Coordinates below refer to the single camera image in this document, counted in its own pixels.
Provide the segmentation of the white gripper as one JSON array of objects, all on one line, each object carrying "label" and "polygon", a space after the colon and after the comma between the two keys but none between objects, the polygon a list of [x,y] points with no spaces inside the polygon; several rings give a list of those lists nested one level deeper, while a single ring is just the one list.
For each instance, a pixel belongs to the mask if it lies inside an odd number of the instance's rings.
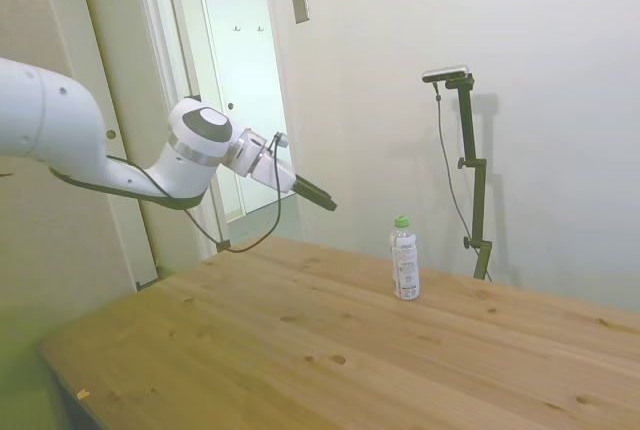
[{"label": "white gripper", "polygon": [[273,153],[263,149],[253,165],[250,176],[255,181],[280,190],[283,194],[294,191],[301,198],[327,210],[335,211],[337,204],[331,195],[302,177],[296,175],[292,165],[280,157],[274,158]]}]

